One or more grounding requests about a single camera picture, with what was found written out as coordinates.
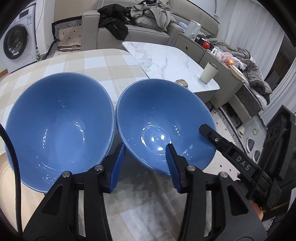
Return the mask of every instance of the bowl rim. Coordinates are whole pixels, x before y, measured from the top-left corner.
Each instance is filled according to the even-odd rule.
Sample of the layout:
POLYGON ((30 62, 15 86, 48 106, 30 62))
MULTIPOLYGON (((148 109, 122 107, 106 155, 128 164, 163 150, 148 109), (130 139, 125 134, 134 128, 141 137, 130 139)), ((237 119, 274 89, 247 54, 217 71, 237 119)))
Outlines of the bowl rim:
MULTIPOLYGON (((43 78, 37 80, 35 83, 33 83, 32 85, 30 85, 27 89, 25 89, 24 92, 21 93, 21 95, 17 98, 17 100, 16 100, 15 103, 13 104, 13 107, 11 108, 11 110, 10 110, 10 112, 9 112, 9 115, 8 115, 8 118, 7 118, 7 121, 6 121, 6 124, 5 124, 5 129, 6 129, 7 123, 8 123, 8 121, 9 121, 9 119, 10 119, 11 112, 12 112, 12 110, 14 109, 15 104, 16 104, 17 102, 20 101, 21 96, 23 96, 23 95, 24 95, 24 94, 25 94, 25 93, 26 93, 26 92, 27 92, 32 86, 36 85, 36 84, 39 83, 40 81, 46 81, 47 78, 49 78, 49 77, 51 77, 51 76, 54 76, 54 75, 65 75, 65 74, 81 75, 81 76, 83 76, 83 77, 87 77, 87 79, 88 79, 89 81, 93 81, 93 82, 95 82, 98 86, 100 86, 100 87, 103 89, 103 91, 105 92, 105 94, 107 95, 107 98, 108 98, 108 100, 109 100, 109 104, 110 104, 110 107, 111 107, 111 114, 112 114, 112 115, 111 115, 111 116, 112 116, 112 126, 111 126, 111 129, 112 129, 112 130, 111 130, 110 136, 109 136, 109 138, 108 138, 108 142, 109 142, 109 144, 108 144, 107 148, 105 148, 105 151, 104 151, 103 155, 101 155, 102 159, 101 159, 101 160, 98 159, 98 161, 97 161, 97 163, 96 163, 95 165, 100 164, 100 163, 103 161, 103 159, 106 157, 106 155, 108 154, 108 152, 110 151, 111 145, 112 145, 113 140, 114 140, 114 134, 115 134, 115 112, 114 112, 114 107, 113 107, 113 103, 112 103, 111 97, 109 96, 109 94, 108 94, 108 92, 106 91, 106 89, 105 89, 105 88, 104 88, 104 87, 103 87, 98 81, 96 81, 95 79, 93 79, 92 77, 90 77, 90 76, 88 76, 88 75, 81 74, 81 73, 75 73, 75 72, 61 72, 61 73, 51 74, 51 75, 45 76, 45 77, 43 77, 43 78)), ((14 172, 13 166, 12 166, 11 163, 10 163, 10 162, 11 162, 11 158, 10 158, 10 155, 9 155, 9 152, 8 152, 8 149, 7 149, 7 146, 4 145, 4 148, 5 148, 5 153, 6 153, 6 156, 7 156, 7 159, 8 159, 8 163, 9 163, 9 165, 10 165, 12 171, 14 172)), ((37 189, 37 188, 31 187, 31 186, 29 186, 28 184, 26 184, 22 179, 21 179, 21 182, 22 182, 23 184, 25 184, 27 187, 29 187, 29 188, 31 188, 32 190, 34 190, 34 191, 37 191, 37 192, 40 192, 40 193, 44 193, 44 194, 46 194, 46 193, 48 192, 48 191, 39 190, 39 189, 37 189)))
MULTIPOLYGON (((165 171, 163 171, 163 170, 161 170, 161 169, 158 169, 158 168, 156 168, 156 167, 153 167, 153 166, 149 165, 147 162, 145 162, 145 161, 143 161, 142 159, 140 159, 140 158, 135 154, 135 152, 131 149, 131 147, 130 147, 130 145, 127 143, 125 137, 123 137, 123 133, 122 133, 121 127, 120 127, 120 125, 119 125, 119 120, 118 120, 118 107, 119 107, 119 105, 120 105, 120 101, 121 101, 122 96, 123 96, 124 93, 125 93, 129 88, 131 88, 133 85, 135 85, 135 84, 137 84, 137 83, 139 83, 139 82, 141 82, 141 81, 146 81, 146 80, 157 80, 157 81, 158 81, 158 80, 161 80, 161 81, 167 81, 167 82, 170 83, 170 84, 175 84, 176 86, 179 86, 180 88, 184 88, 186 91, 188 91, 189 94, 195 96, 195 97, 200 101, 200 103, 202 103, 202 104, 204 105, 204 107, 206 108, 207 112, 209 113, 209 115, 210 115, 211 117, 212 117, 212 115, 211 115, 209 109, 207 108, 207 106, 202 102, 202 100, 201 100, 197 95, 195 95, 193 92, 191 92, 191 91, 188 90, 187 88, 185 88, 185 87, 183 87, 183 86, 181 86, 181 85, 179 85, 179 84, 177 84, 177 83, 175 83, 175 82, 173 82, 173 81, 166 80, 166 79, 147 78, 147 79, 138 80, 138 81, 132 83, 131 85, 129 85, 127 88, 125 88, 125 90, 121 93, 121 95, 120 95, 120 97, 119 97, 119 99, 118 99, 118 101, 117 101, 117 105, 116 105, 115 118, 116 118, 116 126, 117 126, 117 130, 118 130, 118 132, 119 132, 119 135, 120 135, 122 141, 124 142, 124 145, 128 148, 128 150, 131 152, 131 154, 134 156, 134 158, 136 158, 136 159, 137 159, 142 165, 144 165, 145 167, 147 167, 148 169, 150 169, 150 170, 152 170, 152 171, 154 171, 154 172, 157 172, 157 173, 160 173, 160 174, 163 174, 163 175, 166 175, 166 176, 170 176, 170 173, 167 173, 167 172, 165 172, 165 171)), ((212 117, 211 120, 212 120, 212 122, 213 122, 214 130, 216 131, 216 125, 215 125, 215 122, 214 122, 213 117, 212 117)))

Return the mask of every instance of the cabinet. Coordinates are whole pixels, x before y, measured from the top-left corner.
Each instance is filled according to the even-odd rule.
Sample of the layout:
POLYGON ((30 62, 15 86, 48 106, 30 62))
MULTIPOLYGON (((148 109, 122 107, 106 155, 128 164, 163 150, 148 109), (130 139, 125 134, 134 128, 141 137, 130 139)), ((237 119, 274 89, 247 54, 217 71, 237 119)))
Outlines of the cabinet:
POLYGON ((205 49, 200 46, 198 43, 192 41, 183 34, 179 34, 175 42, 174 47, 182 50, 190 58, 192 58, 196 63, 199 63, 205 54, 205 49))

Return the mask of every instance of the white curtain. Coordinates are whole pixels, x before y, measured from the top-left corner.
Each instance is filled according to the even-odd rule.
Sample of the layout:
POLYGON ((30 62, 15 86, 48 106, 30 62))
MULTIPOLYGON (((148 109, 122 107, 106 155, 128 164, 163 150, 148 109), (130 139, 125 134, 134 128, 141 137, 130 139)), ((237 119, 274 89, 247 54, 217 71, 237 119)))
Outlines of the white curtain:
POLYGON ((296 58, 294 59, 290 69, 270 95, 270 104, 264 111, 260 111, 259 115, 265 125, 272 119, 278 109, 284 105, 292 113, 296 112, 296 58))
POLYGON ((277 21, 251 0, 229 0, 219 20, 217 37, 233 47, 247 49, 265 78, 284 37, 277 21))

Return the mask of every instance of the marble table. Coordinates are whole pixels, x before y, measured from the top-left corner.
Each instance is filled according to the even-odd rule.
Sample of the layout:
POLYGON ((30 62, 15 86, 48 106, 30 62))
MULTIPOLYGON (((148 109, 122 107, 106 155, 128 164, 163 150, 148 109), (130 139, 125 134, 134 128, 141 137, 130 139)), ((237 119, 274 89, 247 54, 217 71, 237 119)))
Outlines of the marble table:
POLYGON ((215 80, 208 84, 199 77, 203 68, 180 49, 141 42, 123 42, 125 49, 135 57, 149 78, 166 79, 175 82, 183 79, 188 89, 205 103, 220 89, 215 80))

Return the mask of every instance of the clothing pile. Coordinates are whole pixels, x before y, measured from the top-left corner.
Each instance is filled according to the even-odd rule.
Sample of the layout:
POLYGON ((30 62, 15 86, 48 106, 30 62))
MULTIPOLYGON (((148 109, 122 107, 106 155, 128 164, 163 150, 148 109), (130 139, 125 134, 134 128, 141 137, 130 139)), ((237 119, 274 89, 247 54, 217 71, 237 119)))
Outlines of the clothing pile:
POLYGON ((98 9, 99 27, 105 27, 117 39, 124 41, 128 35, 126 24, 138 25, 159 31, 167 31, 170 23, 176 23, 170 5, 158 0, 146 0, 133 7, 111 4, 98 9))
POLYGON ((135 24, 131 10, 119 4, 110 4, 98 9, 99 27, 105 27, 117 40, 125 40, 128 35, 126 24, 135 24))
POLYGON ((131 17, 135 18, 140 27, 152 28, 158 31, 167 31, 170 23, 177 23, 171 15, 170 5, 158 0, 142 1, 131 8, 131 17))
POLYGON ((258 94, 262 95, 266 99, 267 104, 269 104, 269 95, 272 94, 272 90, 269 84, 264 81, 258 65, 251 60, 250 52, 243 48, 232 47, 225 41, 217 38, 209 38, 208 40, 215 47, 218 47, 223 52, 231 53, 234 57, 238 58, 241 62, 247 65, 243 74, 248 79, 250 87, 252 87, 258 94))

